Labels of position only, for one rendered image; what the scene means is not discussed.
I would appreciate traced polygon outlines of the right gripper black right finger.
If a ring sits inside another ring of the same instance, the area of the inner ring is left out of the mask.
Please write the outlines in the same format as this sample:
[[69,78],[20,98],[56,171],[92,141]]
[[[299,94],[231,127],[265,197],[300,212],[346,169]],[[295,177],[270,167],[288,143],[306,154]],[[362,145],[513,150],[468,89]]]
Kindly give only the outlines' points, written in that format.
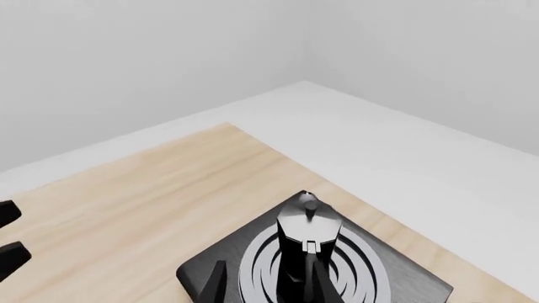
[[329,278],[328,271],[319,261],[314,262],[312,266],[312,288],[315,303],[343,303]]

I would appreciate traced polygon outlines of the flat black stove plate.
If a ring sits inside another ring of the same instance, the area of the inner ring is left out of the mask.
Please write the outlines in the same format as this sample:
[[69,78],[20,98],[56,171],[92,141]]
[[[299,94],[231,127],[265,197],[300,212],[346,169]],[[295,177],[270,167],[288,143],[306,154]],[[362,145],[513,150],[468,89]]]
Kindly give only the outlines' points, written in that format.
[[[283,303],[276,291],[276,219],[285,201],[178,267],[176,277],[194,303],[219,260],[227,262],[224,303]],[[343,303],[447,302],[450,284],[336,212],[343,225],[328,274]]]

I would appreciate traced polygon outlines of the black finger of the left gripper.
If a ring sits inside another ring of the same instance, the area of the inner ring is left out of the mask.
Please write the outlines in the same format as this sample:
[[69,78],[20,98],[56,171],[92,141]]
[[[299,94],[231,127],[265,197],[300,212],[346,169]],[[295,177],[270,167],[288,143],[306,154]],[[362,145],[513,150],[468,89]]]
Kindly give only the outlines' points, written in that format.
[[0,201],[0,228],[16,221],[22,212],[20,208],[12,201]]
[[22,242],[12,242],[0,247],[0,282],[22,267],[32,254]]

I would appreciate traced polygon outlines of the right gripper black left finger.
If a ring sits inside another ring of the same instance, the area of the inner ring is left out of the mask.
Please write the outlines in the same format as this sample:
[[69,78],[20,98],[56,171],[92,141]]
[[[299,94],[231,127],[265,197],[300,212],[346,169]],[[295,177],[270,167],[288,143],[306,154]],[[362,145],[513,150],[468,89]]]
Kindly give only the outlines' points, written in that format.
[[212,269],[196,303],[224,303],[227,291],[227,262],[219,260]]

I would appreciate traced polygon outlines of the silver and black moka pot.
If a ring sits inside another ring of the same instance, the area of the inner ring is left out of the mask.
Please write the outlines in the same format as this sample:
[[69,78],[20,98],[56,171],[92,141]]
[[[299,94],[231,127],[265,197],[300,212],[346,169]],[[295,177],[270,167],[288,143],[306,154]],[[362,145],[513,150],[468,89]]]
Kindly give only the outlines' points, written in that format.
[[276,223],[280,247],[278,298],[283,303],[315,303],[312,265],[320,262],[323,272],[328,273],[343,220],[315,194],[300,191],[285,201]]

